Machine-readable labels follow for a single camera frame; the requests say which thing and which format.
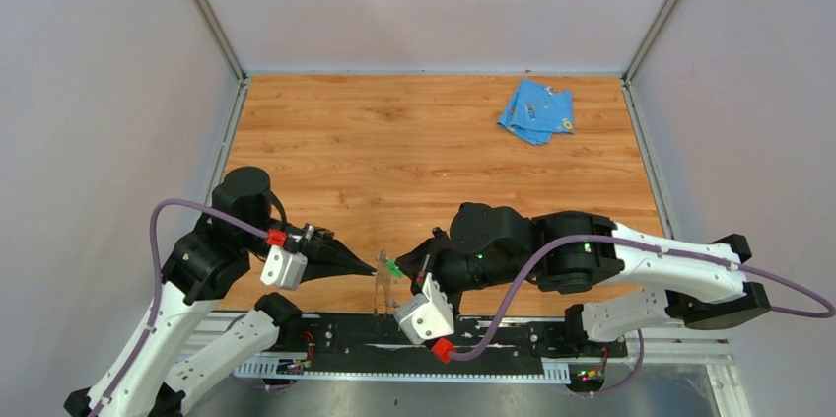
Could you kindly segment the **key with green tag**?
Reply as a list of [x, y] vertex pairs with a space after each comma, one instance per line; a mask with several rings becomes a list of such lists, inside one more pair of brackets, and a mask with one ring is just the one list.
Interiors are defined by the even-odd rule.
[[388, 260], [386, 262], [386, 268], [392, 278], [398, 279], [403, 277], [402, 271], [393, 260]]

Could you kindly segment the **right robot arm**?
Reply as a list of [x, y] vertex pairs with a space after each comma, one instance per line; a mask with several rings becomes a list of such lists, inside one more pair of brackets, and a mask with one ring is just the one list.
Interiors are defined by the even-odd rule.
[[743, 266], [751, 251], [732, 234], [708, 244], [634, 230], [607, 217], [562, 211], [527, 218], [507, 207], [465, 202], [448, 230], [435, 229], [396, 260], [412, 298], [395, 320], [415, 344], [449, 336], [464, 293], [530, 282], [543, 292], [580, 294], [596, 285], [636, 291], [567, 308], [563, 341], [576, 355], [646, 327], [695, 330], [742, 325], [771, 310], [763, 285]]

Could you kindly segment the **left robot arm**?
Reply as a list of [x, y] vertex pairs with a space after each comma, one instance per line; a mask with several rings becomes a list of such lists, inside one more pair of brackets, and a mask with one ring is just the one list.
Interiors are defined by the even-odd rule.
[[[194, 203], [193, 229], [161, 256], [158, 223], [149, 223], [154, 292], [143, 319], [117, 359], [94, 385], [71, 392], [71, 416], [183, 416], [237, 366], [302, 338], [300, 309], [285, 297], [302, 283], [376, 270], [323, 227], [292, 225], [269, 174], [258, 167], [228, 172], [209, 205]], [[181, 355], [196, 328], [262, 260], [271, 292], [219, 338]]]

